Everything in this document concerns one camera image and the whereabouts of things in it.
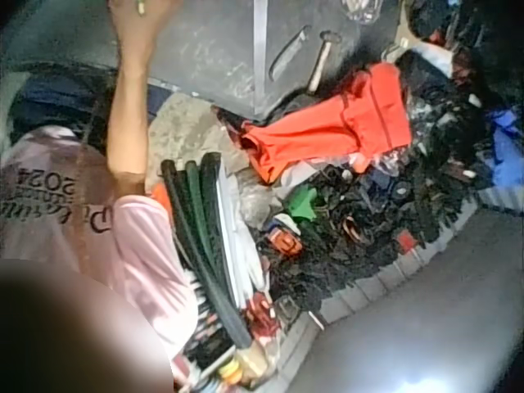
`concrete floor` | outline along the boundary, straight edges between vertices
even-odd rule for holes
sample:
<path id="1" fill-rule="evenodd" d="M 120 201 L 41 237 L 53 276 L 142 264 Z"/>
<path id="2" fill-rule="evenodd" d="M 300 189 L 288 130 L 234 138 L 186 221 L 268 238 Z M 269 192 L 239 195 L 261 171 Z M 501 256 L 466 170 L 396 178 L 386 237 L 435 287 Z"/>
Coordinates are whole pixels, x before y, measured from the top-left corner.
<path id="1" fill-rule="evenodd" d="M 208 151 L 222 153 L 228 173 L 249 165 L 244 151 L 237 149 L 221 127 L 211 104 L 182 93 L 171 95 L 149 127 L 149 165 L 147 188 L 160 180 L 160 163 L 174 160 L 179 169 L 186 162 L 200 162 Z"/>
<path id="2" fill-rule="evenodd" d="M 524 327 L 523 239 L 522 218 L 481 210 L 411 282 L 319 336 L 288 392 L 488 391 Z"/>

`pink t-shirt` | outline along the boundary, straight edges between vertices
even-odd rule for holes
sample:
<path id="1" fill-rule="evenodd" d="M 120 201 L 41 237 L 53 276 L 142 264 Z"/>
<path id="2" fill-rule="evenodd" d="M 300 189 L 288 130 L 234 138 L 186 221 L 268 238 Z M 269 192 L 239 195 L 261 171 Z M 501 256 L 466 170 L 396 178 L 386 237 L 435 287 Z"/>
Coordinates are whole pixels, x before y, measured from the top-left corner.
<path id="1" fill-rule="evenodd" d="M 92 147 L 79 176 L 80 148 L 70 130 L 47 126 L 2 156 L 0 257 L 79 271 L 79 255 L 84 255 L 99 281 L 142 311 L 173 359 L 194 332 L 198 311 L 168 214 L 146 196 L 114 201 L 106 159 Z M 85 205 L 74 213 L 78 177 Z M 82 230 L 73 225 L 74 217 L 77 223 L 83 220 Z"/>

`hand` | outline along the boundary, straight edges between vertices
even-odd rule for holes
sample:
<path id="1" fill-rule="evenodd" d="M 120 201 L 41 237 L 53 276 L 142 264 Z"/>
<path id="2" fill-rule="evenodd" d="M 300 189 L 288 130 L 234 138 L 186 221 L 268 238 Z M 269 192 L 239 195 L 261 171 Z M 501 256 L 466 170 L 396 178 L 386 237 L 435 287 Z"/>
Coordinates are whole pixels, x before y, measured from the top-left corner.
<path id="1" fill-rule="evenodd" d="M 182 0 L 146 0 L 145 3 L 146 13 L 140 16 L 136 0 L 109 0 L 124 68 L 147 69 L 159 32 L 182 5 Z"/>

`gray floor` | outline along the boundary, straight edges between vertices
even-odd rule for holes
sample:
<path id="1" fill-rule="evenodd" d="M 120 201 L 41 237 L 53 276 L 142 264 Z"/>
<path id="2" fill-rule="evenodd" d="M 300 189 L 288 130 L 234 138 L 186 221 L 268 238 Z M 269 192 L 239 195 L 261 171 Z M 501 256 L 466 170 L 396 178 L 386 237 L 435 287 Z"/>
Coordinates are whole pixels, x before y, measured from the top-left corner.
<path id="1" fill-rule="evenodd" d="M 329 327 L 289 392 L 489 389 L 524 327 L 522 225 L 481 210 L 411 282 Z"/>

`gray metal panel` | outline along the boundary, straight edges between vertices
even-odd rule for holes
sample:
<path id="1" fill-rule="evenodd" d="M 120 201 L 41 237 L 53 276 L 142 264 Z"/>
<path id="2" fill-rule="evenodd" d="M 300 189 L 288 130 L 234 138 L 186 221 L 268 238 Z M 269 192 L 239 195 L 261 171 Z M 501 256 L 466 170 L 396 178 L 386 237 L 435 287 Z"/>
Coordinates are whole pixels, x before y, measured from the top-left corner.
<path id="1" fill-rule="evenodd" d="M 396 0 L 387 0 L 382 18 L 365 32 L 376 52 L 395 34 Z M 342 12 L 340 0 L 269 1 L 266 73 L 282 48 L 312 25 L 309 41 L 253 105 L 253 0 L 191 0 L 160 37 L 151 76 L 157 84 L 181 88 L 247 118 L 263 119 L 285 96 L 304 87 L 321 45 L 319 33 L 338 31 L 328 76 L 339 70 L 360 38 L 360 27 Z M 105 0 L 26 0 L 2 32 L 2 71 L 38 61 L 117 65 L 117 45 Z"/>

